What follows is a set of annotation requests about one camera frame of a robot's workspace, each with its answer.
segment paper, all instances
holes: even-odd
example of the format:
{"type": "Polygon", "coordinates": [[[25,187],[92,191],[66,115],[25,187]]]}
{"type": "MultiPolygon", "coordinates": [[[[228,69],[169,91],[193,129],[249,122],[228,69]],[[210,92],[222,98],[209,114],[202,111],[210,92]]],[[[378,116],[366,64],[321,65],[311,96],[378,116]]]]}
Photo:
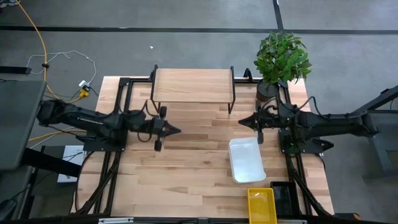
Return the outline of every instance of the paper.
{"type": "MultiPolygon", "coordinates": [[[[83,146],[65,146],[65,151],[63,152],[62,157],[64,161],[69,161],[74,164],[81,165],[83,163],[83,158],[84,158],[83,146]]],[[[77,181],[76,177],[71,177],[64,174],[59,174],[57,180],[58,183],[71,183],[76,181],[77,181]]]]}

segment green plant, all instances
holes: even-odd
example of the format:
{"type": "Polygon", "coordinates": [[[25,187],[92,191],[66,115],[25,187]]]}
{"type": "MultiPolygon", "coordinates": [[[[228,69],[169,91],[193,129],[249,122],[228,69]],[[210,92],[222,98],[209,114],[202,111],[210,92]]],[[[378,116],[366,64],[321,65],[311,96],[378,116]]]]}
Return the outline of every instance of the green plant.
{"type": "Polygon", "coordinates": [[[254,64],[263,76],[264,82],[277,83],[307,78],[311,72],[308,53],[300,37],[293,34],[273,33],[261,41],[260,51],[254,64]]]}

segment wooden shelf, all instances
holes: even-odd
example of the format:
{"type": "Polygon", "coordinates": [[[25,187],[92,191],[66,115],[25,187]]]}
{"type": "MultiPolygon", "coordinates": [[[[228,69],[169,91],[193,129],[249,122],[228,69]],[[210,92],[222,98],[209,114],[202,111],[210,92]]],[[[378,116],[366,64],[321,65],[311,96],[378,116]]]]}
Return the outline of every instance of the wooden shelf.
{"type": "Polygon", "coordinates": [[[159,68],[154,82],[154,102],[232,103],[230,69],[159,68]]]}

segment potted plant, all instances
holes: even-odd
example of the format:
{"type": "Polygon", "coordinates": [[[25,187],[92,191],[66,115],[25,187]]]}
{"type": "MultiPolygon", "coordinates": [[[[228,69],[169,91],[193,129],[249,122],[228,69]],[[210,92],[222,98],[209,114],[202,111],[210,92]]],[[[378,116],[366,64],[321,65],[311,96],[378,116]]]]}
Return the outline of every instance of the potted plant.
{"type": "Polygon", "coordinates": [[[307,78],[311,72],[308,53],[300,37],[293,34],[273,33],[261,41],[257,60],[257,70],[262,80],[257,84],[257,99],[263,102],[275,97],[279,92],[278,82],[286,83],[301,77],[307,78]]]}

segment gray floor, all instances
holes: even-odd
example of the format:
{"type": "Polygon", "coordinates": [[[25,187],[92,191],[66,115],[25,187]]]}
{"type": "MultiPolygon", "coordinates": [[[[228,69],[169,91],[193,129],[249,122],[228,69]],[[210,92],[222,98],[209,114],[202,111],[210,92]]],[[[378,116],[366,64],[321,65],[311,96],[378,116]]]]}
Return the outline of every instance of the gray floor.
{"type": "MultiPolygon", "coordinates": [[[[22,1],[40,26],[276,28],[271,0],[115,0],[22,1]]],[[[280,0],[286,29],[398,29],[393,0],[280,0]]],[[[0,23],[27,25],[16,7],[0,14],[0,23]]],[[[252,61],[267,34],[216,33],[79,33],[43,32],[48,52],[77,50],[96,61],[93,87],[100,90],[105,75],[148,75],[154,64],[164,68],[229,68],[236,76],[252,61]]],[[[307,80],[308,95],[316,96],[322,113],[347,113],[398,84],[398,36],[302,35],[314,64],[307,80]]],[[[42,54],[34,32],[1,31],[0,64],[24,66],[32,54],[42,54]]],[[[81,80],[89,80],[92,64],[84,57],[59,55],[50,63],[49,85],[72,95],[81,80]]],[[[41,59],[32,61],[40,69],[41,59]]],[[[1,78],[35,80],[1,75],[1,78]]],[[[94,109],[96,97],[76,103],[94,109]]],[[[393,103],[398,108],[398,101],[393,103]]],[[[35,125],[32,136],[51,132],[35,125]]],[[[326,174],[335,212],[356,212],[365,220],[398,222],[398,182],[365,184],[362,176],[379,164],[365,138],[326,138],[335,147],[325,153],[326,174]]],[[[46,145],[80,144],[73,136],[57,136],[46,145]]],[[[51,200],[41,203],[46,208],[51,200]]]]}

